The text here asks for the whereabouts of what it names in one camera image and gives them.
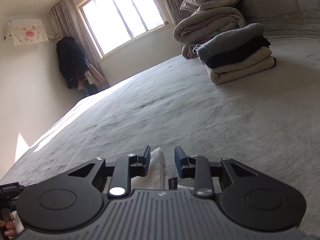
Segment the person left hand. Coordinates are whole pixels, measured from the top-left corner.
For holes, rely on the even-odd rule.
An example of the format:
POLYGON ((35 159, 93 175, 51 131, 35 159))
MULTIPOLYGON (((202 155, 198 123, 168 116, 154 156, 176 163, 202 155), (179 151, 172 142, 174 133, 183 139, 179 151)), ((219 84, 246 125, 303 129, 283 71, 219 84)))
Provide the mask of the person left hand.
POLYGON ((9 239, 14 239, 16 237, 17 233, 16 233, 15 217, 12 213, 9 214, 8 222, 0 220, 0 228, 6 228, 5 235, 9 239))

